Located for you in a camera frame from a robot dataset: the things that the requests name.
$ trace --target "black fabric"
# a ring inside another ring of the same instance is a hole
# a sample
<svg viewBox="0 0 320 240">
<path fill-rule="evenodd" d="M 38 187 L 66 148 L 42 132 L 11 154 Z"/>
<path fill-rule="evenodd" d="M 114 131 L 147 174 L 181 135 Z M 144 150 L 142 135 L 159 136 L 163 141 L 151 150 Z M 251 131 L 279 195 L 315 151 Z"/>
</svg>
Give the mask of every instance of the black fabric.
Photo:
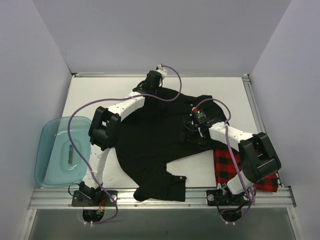
<svg viewBox="0 0 320 240">
<path fill-rule="evenodd" d="M 157 95 L 172 99 L 177 91 L 160 88 Z M 194 143 L 179 143 L 183 119 L 193 106 L 212 96 L 180 96 L 172 102 L 147 98 L 144 107 L 121 122 L 119 140 L 115 145 L 121 168 L 139 185 L 134 198 L 185 201 L 186 177 L 167 172 L 167 163 L 206 151 Z M 205 114 L 226 120 L 223 110 L 213 101 L 201 104 Z M 211 148 L 225 148 L 214 141 Z"/>
</svg>

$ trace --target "red plaid fabric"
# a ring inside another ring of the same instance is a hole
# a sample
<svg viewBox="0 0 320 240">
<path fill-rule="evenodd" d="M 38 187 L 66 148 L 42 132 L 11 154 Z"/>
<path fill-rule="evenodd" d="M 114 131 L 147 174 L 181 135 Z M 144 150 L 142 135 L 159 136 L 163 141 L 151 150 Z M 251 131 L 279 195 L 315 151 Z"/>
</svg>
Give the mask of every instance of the red plaid fabric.
<svg viewBox="0 0 320 240">
<path fill-rule="evenodd" d="M 241 171 L 240 154 L 235 151 L 233 151 L 233 154 L 239 170 Z M 213 159 L 216 184 L 225 184 L 237 174 L 228 149 L 213 150 Z M 276 193 L 279 186 L 278 177 L 276 173 L 273 173 L 260 182 L 254 184 L 254 186 L 257 190 Z"/>
</svg>

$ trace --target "teal plastic bin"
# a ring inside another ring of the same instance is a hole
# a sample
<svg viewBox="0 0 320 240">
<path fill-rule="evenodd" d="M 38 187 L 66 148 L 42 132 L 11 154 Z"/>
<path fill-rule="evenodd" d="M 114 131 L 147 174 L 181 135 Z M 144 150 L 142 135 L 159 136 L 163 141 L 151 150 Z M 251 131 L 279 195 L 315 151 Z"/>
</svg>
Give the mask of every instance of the teal plastic bin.
<svg viewBox="0 0 320 240">
<path fill-rule="evenodd" d="M 68 138 L 69 119 L 53 119 L 42 129 L 34 169 L 35 182 L 41 187 L 57 188 L 78 184 L 86 174 L 87 165 Z M 75 116 L 70 126 L 71 137 L 87 160 L 91 151 L 88 135 L 90 125 L 88 118 Z"/>
</svg>

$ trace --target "black mounting plate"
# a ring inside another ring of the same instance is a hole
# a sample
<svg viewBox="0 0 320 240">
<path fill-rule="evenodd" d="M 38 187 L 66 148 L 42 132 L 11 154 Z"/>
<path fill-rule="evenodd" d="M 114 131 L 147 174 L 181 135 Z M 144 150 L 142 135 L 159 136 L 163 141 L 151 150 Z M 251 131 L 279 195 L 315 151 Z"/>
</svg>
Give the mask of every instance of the black mounting plate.
<svg viewBox="0 0 320 240">
<path fill-rule="evenodd" d="M 246 202 L 243 197 L 243 194 L 237 195 L 235 199 L 226 199 L 223 196 L 222 189 L 215 189 L 215 190 L 207 190 L 206 191 L 206 202 L 208 206 L 239 206 Z"/>
<path fill-rule="evenodd" d="M 103 207 L 114 207 L 115 204 L 110 200 L 108 195 L 105 192 L 103 192 L 103 193 L 104 193 L 103 197 L 105 197 L 105 203 L 102 206 Z M 118 198 L 118 191 L 108 190 L 108 193 L 110 195 L 114 195 L 114 196 L 116 196 L 116 198 Z M 73 193 L 71 206 L 72 207 L 99 207 L 99 203 L 98 204 L 89 204 L 87 201 L 85 201 L 83 195 L 80 194 L 80 192 L 78 190 L 76 190 Z"/>
</svg>

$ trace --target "table surface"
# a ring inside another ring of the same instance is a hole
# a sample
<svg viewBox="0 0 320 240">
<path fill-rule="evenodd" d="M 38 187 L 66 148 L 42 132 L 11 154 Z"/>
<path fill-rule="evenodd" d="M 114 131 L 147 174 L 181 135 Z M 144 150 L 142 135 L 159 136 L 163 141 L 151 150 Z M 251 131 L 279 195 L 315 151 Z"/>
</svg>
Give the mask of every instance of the table surface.
<svg viewBox="0 0 320 240">
<path fill-rule="evenodd" d="M 72 78 L 63 117 L 70 116 L 80 106 L 105 98 L 124 98 L 144 77 L 74 77 Z M 179 89 L 176 77 L 167 77 L 163 87 Z M 245 132 L 257 133 L 257 127 L 248 97 L 240 77 L 183 77 L 182 91 L 189 96 L 212 95 L 223 101 L 231 110 L 230 125 Z M 108 107 L 115 101 L 100 102 L 81 110 L 77 116 L 92 119 L 99 106 Z M 210 188 L 216 186 L 212 150 L 167 164 L 167 171 L 173 175 L 186 176 L 187 188 Z M 106 188 L 137 188 L 138 185 L 121 169 L 116 151 L 111 149 L 103 172 L 103 186 Z"/>
</svg>

